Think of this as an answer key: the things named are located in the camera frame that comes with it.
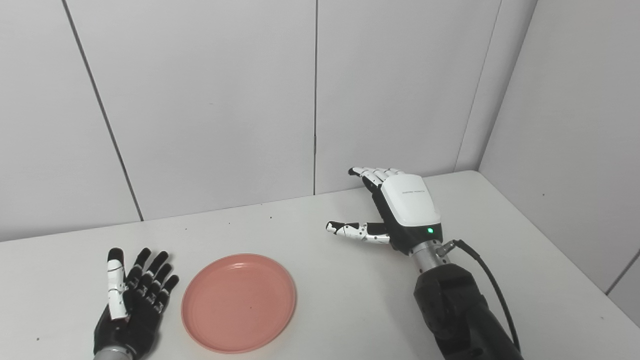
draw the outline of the metal cylinder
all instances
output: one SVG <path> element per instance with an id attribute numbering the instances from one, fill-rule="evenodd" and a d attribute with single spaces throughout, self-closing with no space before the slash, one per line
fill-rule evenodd
<path id="1" fill-rule="evenodd" d="M 436 251 L 442 246 L 442 243 L 438 240 L 429 240 L 424 243 L 416 245 L 409 252 L 409 256 L 413 259 L 413 262 L 418 267 L 418 272 L 422 274 L 436 266 L 449 264 L 449 257 L 440 257 Z"/>

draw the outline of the black cable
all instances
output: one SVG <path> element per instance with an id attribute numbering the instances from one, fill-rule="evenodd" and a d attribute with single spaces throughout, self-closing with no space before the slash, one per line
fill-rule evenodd
<path id="1" fill-rule="evenodd" d="M 511 313 L 509 312 L 509 307 L 507 306 L 506 300 L 504 300 L 504 295 L 500 290 L 500 286 L 498 286 L 498 282 L 493 277 L 491 270 L 486 266 L 484 261 L 480 258 L 480 255 L 467 243 L 462 240 L 453 240 L 453 243 L 456 244 L 457 247 L 464 250 L 469 256 L 474 258 L 479 264 L 480 267 L 484 270 L 489 281 L 491 281 L 491 285 L 493 285 L 493 289 L 495 290 L 495 294 L 498 295 L 498 300 L 500 301 L 500 305 L 502 306 L 502 310 L 504 311 L 504 316 L 507 318 L 507 323 L 509 324 L 509 330 L 511 331 L 511 338 L 513 339 L 513 345 L 520 351 L 520 340 L 518 340 L 518 334 L 516 333 L 516 327 L 513 325 L 513 318 L 511 317 Z"/>

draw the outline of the cable connector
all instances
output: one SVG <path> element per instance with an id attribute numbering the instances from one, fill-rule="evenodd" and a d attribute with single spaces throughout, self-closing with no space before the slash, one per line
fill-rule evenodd
<path id="1" fill-rule="evenodd" d="M 449 242 L 447 242 L 446 244 L 442 245 L 441 247 L 436 249 L 436 255 L 440 256 L 441 258 L 444 258 L 448 253 L 451 252 L 451 250 L 456 248 L 456 240 L 451 240 Z"/>

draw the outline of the white table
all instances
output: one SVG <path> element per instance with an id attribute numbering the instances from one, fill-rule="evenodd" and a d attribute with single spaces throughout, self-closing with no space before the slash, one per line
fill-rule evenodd
<path id="1" fill-rule="evenodd" d="M 445 240 L 463 238 L 495 274 L 526 360 L 638 359 L 640 329 L 482 175 L 425 178 L 442 213 Z M 388 245 L 325 232 L 328 220 L 377 221 L 364 188 L 209 213 L 0 243 L 0 357 L 91 359 L 92 332 L 106 303 L 105 262 L 125 250 L 127 268 L 144 247 L 167 250 L 181 282 L 153 360 L 442 359 L 413 299 L 417 271 Z M 291 273 L 298 303 L 276 340 L 223 355 L 185 332 L 180 302 L 193 276 L 229 254 L 269 256 Z M 489 281 L 461 250 L 506 325 Z"/>

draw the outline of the pink plate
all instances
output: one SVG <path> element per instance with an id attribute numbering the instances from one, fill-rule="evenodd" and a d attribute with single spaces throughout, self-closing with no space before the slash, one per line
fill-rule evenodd
<path id="1" fill-rule="evenodd" d="M 255 350 L 287 326 L 296 290 L 282 265 L 265 256 L 237 254 L 196 275 L 182 298 L 182 323 L 199 344 L 232 354 Z"/>

